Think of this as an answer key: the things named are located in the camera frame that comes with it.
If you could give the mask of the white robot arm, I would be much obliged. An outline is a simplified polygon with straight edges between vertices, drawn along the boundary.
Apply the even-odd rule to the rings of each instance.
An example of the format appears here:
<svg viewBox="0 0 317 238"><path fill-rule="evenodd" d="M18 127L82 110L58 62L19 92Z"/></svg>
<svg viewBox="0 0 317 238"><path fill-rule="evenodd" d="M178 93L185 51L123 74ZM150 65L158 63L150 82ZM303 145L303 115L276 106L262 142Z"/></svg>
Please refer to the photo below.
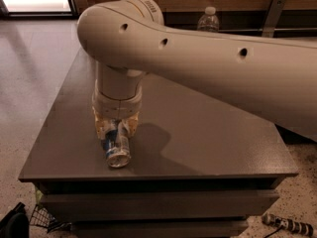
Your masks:
<svg viewBox="0 0 317 238"><path fill-rule="evenodd" d="M93 100L101 120L136 114L149 72L317 140L313 43L169 28L153 0L91 6L77 36L97 62Z"/></svg>

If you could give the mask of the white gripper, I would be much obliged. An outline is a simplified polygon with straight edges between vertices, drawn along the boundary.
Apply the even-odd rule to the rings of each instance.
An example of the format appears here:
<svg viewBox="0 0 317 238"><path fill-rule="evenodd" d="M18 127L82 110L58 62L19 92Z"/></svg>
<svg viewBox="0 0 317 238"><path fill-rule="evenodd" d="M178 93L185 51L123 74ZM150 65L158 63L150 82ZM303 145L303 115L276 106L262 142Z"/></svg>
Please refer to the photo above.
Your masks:
<svg viewBox="0 0 317 238"><path fill-rule="evenodd" d="M100 140L106 139L106 134L116 129L116 120L121 120L127 135L132 138L138 128L139 111L142 107L142 88L137 87L137 93L127 100L113 99L103 94L98 86L92 94L92 107L95 119L95 129Z"/></svg>

